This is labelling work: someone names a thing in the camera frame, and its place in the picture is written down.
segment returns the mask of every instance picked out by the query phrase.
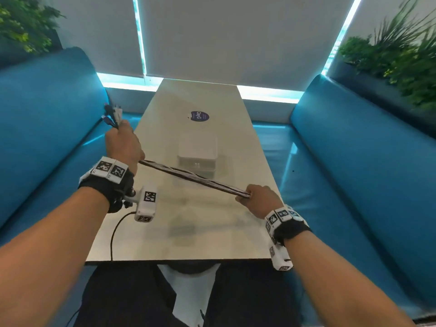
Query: person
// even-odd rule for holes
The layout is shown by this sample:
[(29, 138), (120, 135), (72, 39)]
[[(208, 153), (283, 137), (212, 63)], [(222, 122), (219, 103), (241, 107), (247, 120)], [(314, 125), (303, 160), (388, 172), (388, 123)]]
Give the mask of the person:
[[(107, 156), (136, 174), (144, 159), (132, 127), (106, 133)], [(257, 218), (283, 206), (268, 187), (237, 198)], [(73, 287), (109, 209), (83, 186), (44, 219), (0, 248), (0, 326), (43, 327)], [(311, 231), (284, 238), (295, 272), (326, 326), (414, 326), (377, 286)], [(271, 261), (221, 264), (204, 325), (297, 326), (298, 303)], [(186, 326), (172, 316), (175, 293), (147, 262), (103, 263), (91, 276), (74, 326)]]

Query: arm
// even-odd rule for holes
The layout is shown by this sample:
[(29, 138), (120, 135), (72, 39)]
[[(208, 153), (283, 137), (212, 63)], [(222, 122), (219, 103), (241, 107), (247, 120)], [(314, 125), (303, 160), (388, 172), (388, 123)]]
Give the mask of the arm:
[[(128, 122), (106, 133), (106, 150), (133, 173), (144, 158)], [(47, 324), (83, 269), (108, 209), (100, 192), (80, 188), (0, 248), (0, 326)]]
[[(250, 199), (236, 200), (260, 219), (283, 206), (269, 187), (249, 185), (247, 191)], [(295, 271), (326, 326), (415, 325), (384, 292), (310, 231), (284, 242)]]

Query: white table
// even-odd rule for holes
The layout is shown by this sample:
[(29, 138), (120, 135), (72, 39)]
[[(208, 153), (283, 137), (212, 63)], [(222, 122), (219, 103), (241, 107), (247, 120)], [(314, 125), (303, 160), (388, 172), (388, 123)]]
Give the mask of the white table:
[[(192, 121), (192, 111), (210, 118)], [(177, 166), (179, 135), (191, 129), (218, 138), (215, 180), (245, 189), (249, 183), (279, 192), (236, 86), (164, 79), (135, 130), (146, 159)], [(113, 240), (114, 260), (269, 258), (264, 221), (235, 202), (234, 196), (139, 165), (135, 189), (158, 188), (156, 216), (140, 223), (128, 216)], [(87, 262), (110, 260), (110, 238), (120, 218), (108, 214)]]

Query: white floor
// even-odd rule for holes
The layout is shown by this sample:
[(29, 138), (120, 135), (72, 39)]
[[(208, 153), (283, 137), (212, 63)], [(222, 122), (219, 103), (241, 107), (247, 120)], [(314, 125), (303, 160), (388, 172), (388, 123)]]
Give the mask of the white floor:
[(204, 273), (185, 275), (170, 269), (167, 265), (158, 265), (177, 293), (173, 314), (189, 327), (203, 326), (200, 310), (206, 313), (215, 273), (219, 267), (216, 264)]

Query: pants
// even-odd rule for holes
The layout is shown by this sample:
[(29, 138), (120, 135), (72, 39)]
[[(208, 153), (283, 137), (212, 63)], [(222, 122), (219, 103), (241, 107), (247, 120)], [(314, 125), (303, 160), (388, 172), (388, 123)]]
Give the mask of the pants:
[[(111, 262), (97, 267), (74, 327), (187, 327), (173, 316), (176, 293), (155, 264)], [(270, 261), (223, 263), (204, 327), (300, 326), (283, 272)]]

